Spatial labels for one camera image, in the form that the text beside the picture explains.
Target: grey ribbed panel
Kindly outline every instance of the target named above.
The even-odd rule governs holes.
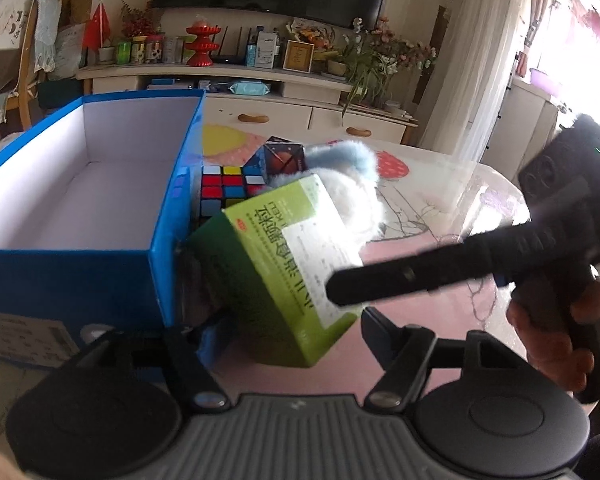
[[[399,418],[364,412],[353,396],[243,396],[229,412],[193,418],[168,453],[125,480],[460,478]]]

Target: human hand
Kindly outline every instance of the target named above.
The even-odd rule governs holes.
[[[571,315],[580,324],[600,319],[600,277],[571,305]],[[529,364],[567,391],[584,390],[587,374],[594,367],[593,354],[588,349],[573,349],[566,332],[545,332],[536,328],[526,310],[514,301],[507,309],[507,320],[525,346]]]

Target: blue box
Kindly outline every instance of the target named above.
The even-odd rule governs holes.
[[[85,96],[0,152],[0,357],[58,366],[107,327],[182,322],[200,90]]]

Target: plush toy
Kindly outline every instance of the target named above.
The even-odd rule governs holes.
[[[382,203],[376,196],[378,158],[376,153],[357,140],[334,144],[319,144],[304,149],[307,170],[295,174],[280,174],[269,188],[289,184],[308,174],[322,180],[333,203],[359,251],[379,234],[382,223]]]

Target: gold frame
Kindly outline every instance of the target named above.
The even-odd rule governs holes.
[[[292,72],[303,72],[308,74],[311,72],[311,63],[314,60],[314,44],[304,43],[303,41],[289,40],[286,42],[285,61],[282,64],[284,70],[291,70]],[[304,58],[304,63],[298,62],[298,58],[290,59],[295,52],[302,51],[300,56]]]

